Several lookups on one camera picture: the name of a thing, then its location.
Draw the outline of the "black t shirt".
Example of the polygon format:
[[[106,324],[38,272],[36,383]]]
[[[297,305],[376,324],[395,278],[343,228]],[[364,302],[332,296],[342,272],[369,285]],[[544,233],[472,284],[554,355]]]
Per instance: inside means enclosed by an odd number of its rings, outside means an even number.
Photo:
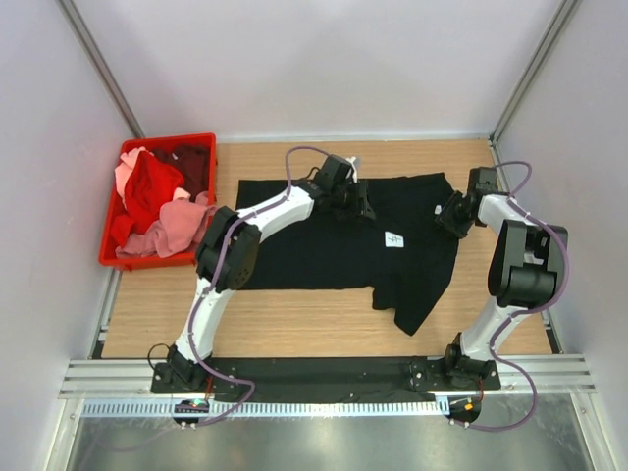
[[[458,240],[435,222],[436,208],[452,194],[442,173],[372,179],[375,220],[317,213],[288,226],[261,243],[244,287],[370,287],[373,308],[393,310],[395,324],[412,336],[452,278]]]

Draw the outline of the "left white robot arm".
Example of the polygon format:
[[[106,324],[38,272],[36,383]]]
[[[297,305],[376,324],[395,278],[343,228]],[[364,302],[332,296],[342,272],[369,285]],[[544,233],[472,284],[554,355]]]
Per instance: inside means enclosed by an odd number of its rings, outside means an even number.
[[[287,187],[278,195],[237,211],[227,206],[216,211],[196,249],[196,290],[183,330],[168,346],[165,361],[152,367],[153,393],[198,393],[211,377],[247,386],[248,394],[255,391],[252,381],[230,377],[209,364],[227,305],[252,276],[268,237],[316,212],[375,218],[358,167],[355,156],[326,153],[313,177],[294,180],[287,175]]]

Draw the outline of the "red t shirt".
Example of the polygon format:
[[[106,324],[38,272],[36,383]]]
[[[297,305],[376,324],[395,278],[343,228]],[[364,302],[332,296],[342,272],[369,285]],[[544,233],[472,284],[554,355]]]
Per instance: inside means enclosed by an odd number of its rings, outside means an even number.
[[[164,204],[190,198],[183,188],[183,174],[160,162],[145,147],[122,153],[114,175],[109,235],[118,246],[125,246],[132,234],[144,235],[158,220]]]

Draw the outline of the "pink t shirt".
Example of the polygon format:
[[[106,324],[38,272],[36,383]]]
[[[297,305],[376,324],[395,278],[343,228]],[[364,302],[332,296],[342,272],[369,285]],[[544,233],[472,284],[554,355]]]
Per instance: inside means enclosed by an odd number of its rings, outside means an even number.
[[[160,215],[144,235],[132,234],[125,246],[115,242],[118,258],[167,258],[189,252],[201,241],[210,217],[215,212],[209,188],[195,200],[175,199],[161,207]]]

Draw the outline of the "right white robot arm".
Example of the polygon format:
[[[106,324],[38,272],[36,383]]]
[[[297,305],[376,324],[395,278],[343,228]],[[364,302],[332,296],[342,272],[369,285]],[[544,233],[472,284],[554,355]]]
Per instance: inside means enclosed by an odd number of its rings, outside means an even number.
[[[437,226],[463,238],[488,227],[497,245],[488,273],[489,298],[475,322],[447,346],[442,375],[456,389],[473,388],[497,373],[496,355],[509,335],[561,297],[568,278],[568,231],[522,209],[497,185],[497,170],[473,168],[467,191],[455,192],[436,215]]]

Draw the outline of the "left aluminium corner post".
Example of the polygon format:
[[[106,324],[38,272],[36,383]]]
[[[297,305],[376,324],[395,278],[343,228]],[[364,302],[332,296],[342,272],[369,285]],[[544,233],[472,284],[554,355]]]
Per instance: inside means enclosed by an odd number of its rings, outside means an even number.
[[[58,0],[57,5],[131,134],[135,138],[144,138],[143,129],[93,37],[88,24],[79,11],[76,2],[73,0]]]

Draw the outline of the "aluminium corner post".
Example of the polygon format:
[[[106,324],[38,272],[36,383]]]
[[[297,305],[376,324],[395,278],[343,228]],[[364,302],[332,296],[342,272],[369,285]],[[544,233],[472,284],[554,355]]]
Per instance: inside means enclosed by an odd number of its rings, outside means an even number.
[[[581,1],[579,0],[562,0],[558,3],[558,7],[542,34],[530,61],[499,115],[494,130],[490,133],[489,142],[491,147],[496,147],[505,134],[510,122],[540,75],[543,67],[548,62],[554,47],[576,14],[580,4]]]
[[[93,37],[88,24],[79,11],[76,2],[73,0],[58,0],[57,5],[131,134],[135,138],[144,138],[143,129]]]

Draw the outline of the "aluminium frame rail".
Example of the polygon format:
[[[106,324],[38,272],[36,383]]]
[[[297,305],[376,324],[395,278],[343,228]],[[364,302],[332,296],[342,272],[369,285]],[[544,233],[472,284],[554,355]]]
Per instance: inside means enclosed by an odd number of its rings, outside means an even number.
[[[580,355],[510,356],[501,363],[480,367],[463,363],[452,367],[437,357],[337,357],[337,358],[213,358],[221,373],[215,382],[220,400],[231,401],[245,392],[231,378],[252,381],[257,402],[347,402],[406,400],[422,393],[572,393],[595,390],[589,368]],[[76,397],[142,396],[149,393],[182,395],[201,393],[207,373],[195,368],[190,385],[169,366],[149,366],[142,360],[74,360],[59,395]]]

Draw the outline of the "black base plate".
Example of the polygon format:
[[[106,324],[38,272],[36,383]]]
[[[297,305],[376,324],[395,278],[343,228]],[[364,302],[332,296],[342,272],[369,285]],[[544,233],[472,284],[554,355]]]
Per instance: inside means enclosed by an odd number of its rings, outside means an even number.
[[[388,403],[426,399],[430,392],[497,391],[501,387],[493,360],[444,358],[319,357],[211,358],[219,373],[255,384],[251,402]]]

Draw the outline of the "right aluminium corner post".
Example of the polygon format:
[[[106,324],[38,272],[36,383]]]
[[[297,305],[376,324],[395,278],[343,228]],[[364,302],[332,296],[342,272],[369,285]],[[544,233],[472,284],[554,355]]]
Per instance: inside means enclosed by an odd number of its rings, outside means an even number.
[[[496,147],[505,134],[510,122],[540,75],[543,67],[548,62],[554,47],[576,14],[580,4],[581,1],[579,0],[562,0],[558,3],[558,7],[542,34],[530,61],[499,115],[494,130],[490,133],[489,142],[491,147]]]

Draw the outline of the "dark maroon t shirt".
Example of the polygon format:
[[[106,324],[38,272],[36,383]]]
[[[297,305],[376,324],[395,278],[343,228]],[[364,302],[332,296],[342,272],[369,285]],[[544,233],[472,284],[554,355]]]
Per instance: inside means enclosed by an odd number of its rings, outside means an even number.
[[[209,188],[210,148],[205,145],[180,144],[173,150],[153,148],[156,158],[177,169],[183,176],[183,189],[195,200]]]

